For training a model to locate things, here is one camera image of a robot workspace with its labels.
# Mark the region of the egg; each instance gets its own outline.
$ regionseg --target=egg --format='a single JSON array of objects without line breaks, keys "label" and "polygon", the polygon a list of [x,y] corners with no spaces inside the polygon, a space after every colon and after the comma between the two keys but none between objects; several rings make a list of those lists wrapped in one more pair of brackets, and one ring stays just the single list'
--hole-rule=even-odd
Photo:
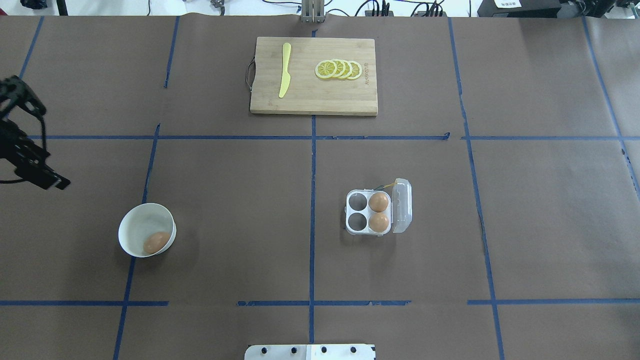
[{"label": "egg", "polygon": [[386,193],[377,192],[369,199],[369,207],[377,213],[385,211],[387,206],[389,206],[389,199]]},{"label": "egg", "polygon": [[169,238],[171,234],[166,233],[164,231],[160,231],[159,233],[152,234],[145,241],[144,249],[147,254],[155,254],[160,251],[167,242],[169,242]]},{"label": "egg", "polygon": [[376,233],[382,233],[389,226],[389,218],[383,213],[375,213],[369,218],[369,227]]}]

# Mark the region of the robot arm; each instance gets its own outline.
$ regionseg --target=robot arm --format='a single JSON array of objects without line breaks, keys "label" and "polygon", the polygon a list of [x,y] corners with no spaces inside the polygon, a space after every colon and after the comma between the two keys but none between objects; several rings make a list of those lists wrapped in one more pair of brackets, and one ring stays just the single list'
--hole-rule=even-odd
[{"label": "robot arm", "polygon": [[[7,115],[18,106],[34,116],[42,128],[42,147],[37,146]],[[0,159],[7,159],[16,166],[15,174],[21,179],[0,181],[0,184],[29,181],[43,189],[55,186],[66,188],[70,181],[58,175],[45,164],[47,133],[43,116],[47,109],[33,93],[32,89],[17,76],[0,81]]]}]

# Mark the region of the cutting board handle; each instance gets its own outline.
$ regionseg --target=cutting board handle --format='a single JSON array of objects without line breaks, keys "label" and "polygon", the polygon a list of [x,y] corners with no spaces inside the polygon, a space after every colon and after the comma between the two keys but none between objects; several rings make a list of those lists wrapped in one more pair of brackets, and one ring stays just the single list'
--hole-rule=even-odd
[{"label": "cutting board handle", "polygon": [[251,59],[249,65],[246,66],[246,74],[244,75],[244,82],[246,86],[249,86],[249,92],[253,90],[253,80],[249,84],[249,70],[251,70],[251,65],[253,65],[253,80],[255,80],[255,56]]}]

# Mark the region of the egg carton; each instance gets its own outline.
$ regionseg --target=egg carton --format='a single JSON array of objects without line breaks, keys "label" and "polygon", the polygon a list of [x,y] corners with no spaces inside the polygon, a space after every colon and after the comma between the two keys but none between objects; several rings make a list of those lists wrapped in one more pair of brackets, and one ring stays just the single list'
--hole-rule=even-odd
[{"label": "egg carton", "polygon": [[[388,205],[381,211],[389,220],[384,231],[375,231],[370,227],[370,219],[378,212],[371,209],[369,200],[376,193],[383,193],[387,197]],[[394,233],[403,233],[413,220],[411,183],[406,179],[397,178],[391,189],[391,196],[378,190],[351,190],[347,193],[344,208],[345,229],[351,235],[383,236],[391,229]]]}]

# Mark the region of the yellow plastic knife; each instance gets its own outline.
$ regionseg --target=yellow plastic knife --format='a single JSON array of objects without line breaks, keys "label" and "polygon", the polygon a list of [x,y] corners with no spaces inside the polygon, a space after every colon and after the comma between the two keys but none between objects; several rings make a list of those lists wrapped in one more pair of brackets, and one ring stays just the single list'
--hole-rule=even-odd
[{"label": "yellow plastic knife", "polygon": [[282,44],[282,80],[280,81],[280,94],[282,99],[289,89],[291,75],[289,75],[289,57],[291,56],[291,44],[286,42]]}]

